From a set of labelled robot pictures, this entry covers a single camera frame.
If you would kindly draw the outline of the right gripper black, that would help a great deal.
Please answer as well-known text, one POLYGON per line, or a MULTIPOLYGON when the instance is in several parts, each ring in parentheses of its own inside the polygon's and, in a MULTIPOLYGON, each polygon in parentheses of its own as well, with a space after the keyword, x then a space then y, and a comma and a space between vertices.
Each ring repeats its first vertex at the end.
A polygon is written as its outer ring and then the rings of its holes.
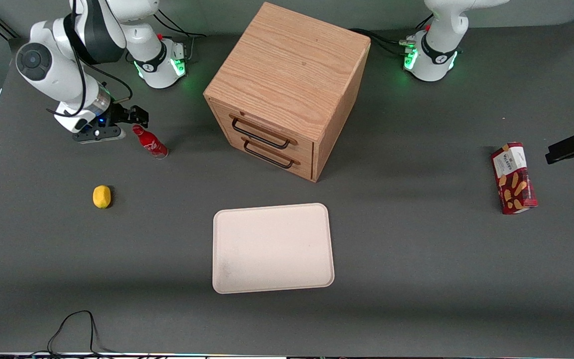
POLYGON ((119 123, 148 126, 149 113, 137 105, 130 107, 130 111, 121 104, 111 102, 109 108, 102 114, 102 128, 113 127, 119 123))

